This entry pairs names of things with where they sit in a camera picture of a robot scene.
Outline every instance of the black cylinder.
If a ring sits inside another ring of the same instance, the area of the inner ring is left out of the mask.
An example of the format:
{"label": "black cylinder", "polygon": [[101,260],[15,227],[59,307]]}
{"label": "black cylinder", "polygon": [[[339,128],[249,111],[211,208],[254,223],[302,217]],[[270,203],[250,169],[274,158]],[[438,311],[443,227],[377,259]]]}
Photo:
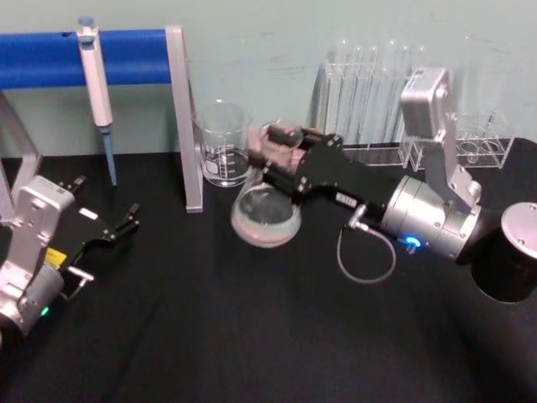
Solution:
{"label": "black cylinder", "polygon": [[537,286],[537,259],[516,248],[503,230],[472,262],[472,276],[488,296],[502,302],[519,302]]}

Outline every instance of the yellow label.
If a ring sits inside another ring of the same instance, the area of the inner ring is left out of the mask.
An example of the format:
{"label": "yellow label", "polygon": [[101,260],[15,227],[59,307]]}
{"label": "yellow label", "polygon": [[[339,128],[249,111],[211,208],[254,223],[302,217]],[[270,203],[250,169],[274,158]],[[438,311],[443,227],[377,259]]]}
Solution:
{"label": "yellow label", "polygon": [[48,248],[47,254],[44,257],[44,261],[48,264],[58,268],[65,262],[66,254],[62,254],[59,250]]}

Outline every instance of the blue pipe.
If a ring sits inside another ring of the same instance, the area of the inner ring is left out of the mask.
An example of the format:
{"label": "blue pipe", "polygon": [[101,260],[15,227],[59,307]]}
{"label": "blue pipe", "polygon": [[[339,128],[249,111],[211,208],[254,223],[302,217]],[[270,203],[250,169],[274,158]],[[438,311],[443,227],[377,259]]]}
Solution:
{"label": "blue pipe", "polygon": [[[109,85],[170,83],[165,30],[100,34]],[[0,34],[0,90],[85,85],[76,33]]]}

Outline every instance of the black table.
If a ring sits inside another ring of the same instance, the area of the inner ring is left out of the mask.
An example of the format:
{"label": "black table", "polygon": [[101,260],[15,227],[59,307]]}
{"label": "black table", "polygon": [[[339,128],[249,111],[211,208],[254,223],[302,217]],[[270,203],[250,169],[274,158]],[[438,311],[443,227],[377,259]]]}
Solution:
{"label": "black table", "polygon": [[[400,247],[393,277],[355,285],[336,264],[340,207],[314,202],[293,241],[256,249],[229,224],[237,189],[206,185],[205,212],[188,215],[176,154],[120,155],[117,168],[114,195],[102,156],[44,161],[53,181],[88,175],[79,204],[113,221],[139,202],[142,224],[88,254],[97,280],[0,358],[2,401],[537,401],[537,296],[499,304],[466,268]],[[484,206],[537,201],[536,144],[518,139],[503,170],[472,173]],[[361,273],[388,264],[366,235],[344,254]]]}

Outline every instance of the pipette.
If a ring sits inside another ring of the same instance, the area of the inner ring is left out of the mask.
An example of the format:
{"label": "pipette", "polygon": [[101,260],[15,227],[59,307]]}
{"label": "pipette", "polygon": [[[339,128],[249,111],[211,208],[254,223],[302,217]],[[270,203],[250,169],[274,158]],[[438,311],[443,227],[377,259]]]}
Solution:
{"label": "pipette", "polygon": [[81,25],[81,28],[76,35],[78,37],[78,47],[81,52],[82,66],[90,97],[93,121],[102,134],[110,181],[116,187],[116,165],[114,163],[112,148],[112,109],[110,108],[107,78],[102,61],[99,29],[93,26],[93,18],[91,17],[79,18],[78,23]]}

